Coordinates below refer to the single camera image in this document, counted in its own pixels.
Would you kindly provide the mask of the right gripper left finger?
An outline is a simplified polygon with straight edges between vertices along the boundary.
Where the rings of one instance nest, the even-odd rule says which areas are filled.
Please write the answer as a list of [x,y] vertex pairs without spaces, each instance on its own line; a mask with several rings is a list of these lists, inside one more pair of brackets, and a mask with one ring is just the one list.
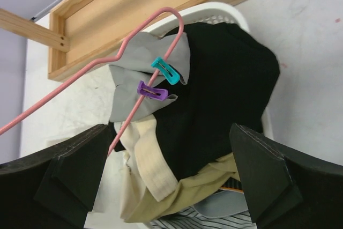
[[1,164],[1,228],[83,228],[113,139],[98,124]]

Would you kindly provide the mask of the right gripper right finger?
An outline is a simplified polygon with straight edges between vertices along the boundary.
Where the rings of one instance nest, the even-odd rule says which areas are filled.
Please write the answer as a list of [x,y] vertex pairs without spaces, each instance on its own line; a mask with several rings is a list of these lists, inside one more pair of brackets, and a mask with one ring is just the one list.
[[258,228],[342,228],[342,166],[233,124],[230,143]]

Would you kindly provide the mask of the olive and cream underwear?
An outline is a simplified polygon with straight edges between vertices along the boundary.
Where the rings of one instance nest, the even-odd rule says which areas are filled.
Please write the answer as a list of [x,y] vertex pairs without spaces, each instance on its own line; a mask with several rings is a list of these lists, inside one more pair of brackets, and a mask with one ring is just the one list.
[[143,183],[135,162],[123,175],[120,218],[126,223],[147,223],[177,213],[215,193],[228,179],[240,180],[232,153],[207,164],[195,176],[181,179],[175,190],[163,190],[167,196],[159,202]]

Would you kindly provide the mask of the black and cream underwear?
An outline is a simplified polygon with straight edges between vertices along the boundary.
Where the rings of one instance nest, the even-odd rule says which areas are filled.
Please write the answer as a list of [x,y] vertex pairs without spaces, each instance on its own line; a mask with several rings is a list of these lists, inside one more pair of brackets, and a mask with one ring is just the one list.
[[159,82],[172,98],[136,115],[115,146],[133,147],[139,181],[155,201],[230,154],[233,123],[259,128],[280,73],[276,56],[237,24],[188,24],[184,32],[188,82]]

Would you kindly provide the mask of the purple clothespin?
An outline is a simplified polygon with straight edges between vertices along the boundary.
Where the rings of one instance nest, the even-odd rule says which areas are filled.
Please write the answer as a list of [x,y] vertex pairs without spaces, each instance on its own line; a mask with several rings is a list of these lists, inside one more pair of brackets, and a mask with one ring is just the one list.
[[159,101],[166,100],[169,94],[167,89],[149,87],[142,80],[139,82],[137,93]]

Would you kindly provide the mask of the grey underwear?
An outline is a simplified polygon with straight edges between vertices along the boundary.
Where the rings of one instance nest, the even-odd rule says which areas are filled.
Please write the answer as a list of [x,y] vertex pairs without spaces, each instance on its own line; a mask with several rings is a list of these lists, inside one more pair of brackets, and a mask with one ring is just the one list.
[[[140,97],[137,93],[139,82],[141,80],[144,83],[149,82],[155,72],[151,64],[157,57],[164,56],[175,37],[176,34],[159,39],[147,32],[139,32],[129,41],[121,59],[109,64],[115,84],[110,122],[124,122],[127,119]],[[185,32],[183,32],[167,62],[180,74],[181,84],[186,85],[190,73],[190,48]],[[178,86],[170,85],[162,73],[159,73],[152,87],[166,89],[167,86],[157,86],[162,82],[167,83],[167,86]],[[168,90],[168,92],[169,96],[164,101],[144,98],[132,121],[143,119],[176,101],[178,96],[173,94],[172,90]]]

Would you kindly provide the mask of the pink wire hanger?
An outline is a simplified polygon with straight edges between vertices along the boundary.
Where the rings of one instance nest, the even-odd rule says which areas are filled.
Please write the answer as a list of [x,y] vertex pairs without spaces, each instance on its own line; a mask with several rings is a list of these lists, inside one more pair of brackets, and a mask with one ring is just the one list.
[[121,60],[113,57],[110,62],[108,58],[103,57],[91,61],[43,99],[39,100],[9,124],[5,125],[1,129],[1,133],[5,133],[13,128],[48,101],[52,100],[53,97],[57,96],[77,79],[82,76],[89,79],[88,72],[99,64],[108,65],[114,83],[112,88],[113,103],[111,105],[112,110],[109,121],[111,128],[115,129],[117,134],[127,124],[127,118],[130,117],[132,111],[136,111],[136,114],[131,116],[131,118],[133,120],[139,120],[144,117],[151,117],[154,111],[175,102],[177,95],[173,93],[170,94],[166,101],[161,103],[143,99],[141,95],[136,93],[137,86],[141,80],[150,87],[155,87],[161,82],[171,85],[168,82],[168,77],[164,76],[159,69],[151,67],[155,55],[168,56],[172,64],[181,71],[179,76],[182,80],[187,81],[189,78],[188,61],[190,59],[190,49],[186,34],[183,32],[183,18],[179,12],[172,8],[163,8],[161,12],[170,12],[175,15],[176,21],[179,22],[176,35],[168,36],[165,39],[158,39],[150,32],[143,31],[143,28],[152,21],[152,19],[148,19],[123,40],[121,47],[116,52],[116,55],[123,56]]

